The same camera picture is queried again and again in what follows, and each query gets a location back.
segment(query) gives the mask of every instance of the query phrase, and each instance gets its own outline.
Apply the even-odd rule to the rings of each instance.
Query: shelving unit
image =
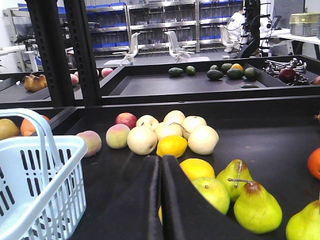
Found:
[[[166,51],[166,31],[175,31],[181,45],[197,43],[196,0],[178,0],[128,5],[130,35],[140,32],[139,52]]]
[[[241,0],[172,0],[139,4],[131,1],[129,4],[87,5],[86,11],[89,22],[99,23],[99,27],[91,28],[90,32],[93,51],[100,57],[128,50],[131,36],[136,32],[141,33],[139,54],[167,52],[166,31],[175,31],[180,45],[190,45],[189,51],[199,53],[221,48],[218,25],[226,25],[240,6]],[[59,10],[63,18],[64,8]],[[11,19],[29,16],[28,11],[19,8],[5,9],[3,14]]]
[[[90,22],[99,27],[90,29],[95,53],[129,49],[129,25],[127,6],[124,2],[87,6]]]

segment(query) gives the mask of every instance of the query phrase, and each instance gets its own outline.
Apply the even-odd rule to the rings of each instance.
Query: pear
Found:
[[[231,202],[235,202],[244,188],[245,182],[232,182],[228,179],[252,180],[247,164],[241,159],[232,160],[224,170],[222,170],[216,179],[219,180],[228,191]]]
[[[242,227],[255,234],[268,233],[279,227],[282,210],[274,196],[257,181],[229,180],[246,182],[233,206],[235,218]]]
[[[293,215],[286,225],[287,240],[318,240],[320,237],[320,199]]]

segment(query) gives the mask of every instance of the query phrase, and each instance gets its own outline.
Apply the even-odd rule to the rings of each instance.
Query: peach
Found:
[[[100,151],[102,147],[102,141],[99,134],[95,131],[88,130],[79,132],[77,136],[85,140],[85,144],[88,148],[86,154],[84,155],[85,158],[92,157]]]
[[[72,73],[70,73],[70,78],[71,78],[72,86],[75,87],[79,83],[79,78],[75,74],[72,74]]]
[[[106,76],[108,76],[110,73],[112,73],[114,70],[110,67],[105,67],[102,69],[101,71],[101,75],[103,78],[105,78]]]
[[[110,127],[105,134],[106,144],[112,149],[123,149],[127,144],[130,128],[124,124],[116,124]]]

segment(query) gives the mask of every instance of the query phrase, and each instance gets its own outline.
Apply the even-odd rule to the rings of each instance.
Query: white table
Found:
[[[287,39],[288,49],[291,48],[293,54],[302,54],[302,45],[304,43],[313,44],[316,59],[318,60],[320,59],[320,51],[319,51],[320,39],[318,39],[316,36],[298,36],[298,35],[292,35],[292,34],[282,34],[279,37],[281,39]],[[299,45],[295,49],[293,48],[293,45],[292,45],[293,41],[299,42]]]
[[[279,30],[272,30],[270,36],[271,36],[271,38],[277,38],[277,37],[281,37],[282,35],[289,34],[289,33],[290,33],[289,28],[282,28]]]

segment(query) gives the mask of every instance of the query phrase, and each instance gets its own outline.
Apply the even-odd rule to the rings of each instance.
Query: brown pear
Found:
[[[40,78],[38,76],[35,76],[31,82],[30,90],[35,93],[44,88],[45,85],[41,82]]]
[[[43,74],[40,74],[39,78],[40,78],[40,82],[44,85],[44,87],[45,88],[48,87],[46,76]]]
[[[24,76],[24,88],[27,91],[31,91],[32,78],[30,76]]]

